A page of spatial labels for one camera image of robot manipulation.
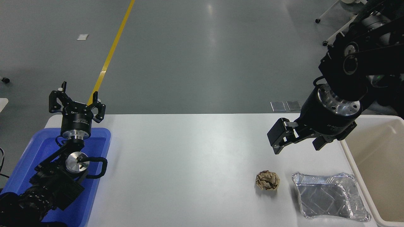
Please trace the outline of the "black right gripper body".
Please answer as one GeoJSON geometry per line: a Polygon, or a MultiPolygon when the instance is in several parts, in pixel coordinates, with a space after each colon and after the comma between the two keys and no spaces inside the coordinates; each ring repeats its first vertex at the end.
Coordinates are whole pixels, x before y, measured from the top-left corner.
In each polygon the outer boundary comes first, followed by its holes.
{"type": "Polygon", "coordinates": [[[358,102],[350,102],[331,89],[314,89],[302,106],[297,122],[319,134],[345,139],[356,128],[358,102]]]}

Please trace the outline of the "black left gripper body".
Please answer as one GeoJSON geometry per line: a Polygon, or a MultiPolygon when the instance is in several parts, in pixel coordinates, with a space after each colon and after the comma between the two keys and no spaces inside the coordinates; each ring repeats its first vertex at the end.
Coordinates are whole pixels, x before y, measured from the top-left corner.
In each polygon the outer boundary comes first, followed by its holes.
{"type": "Polygon", "coordinates": [[[94,114],[80,102],[67,102],[62,110],[61,134],[79,130],[91,134],[94,114]]]}

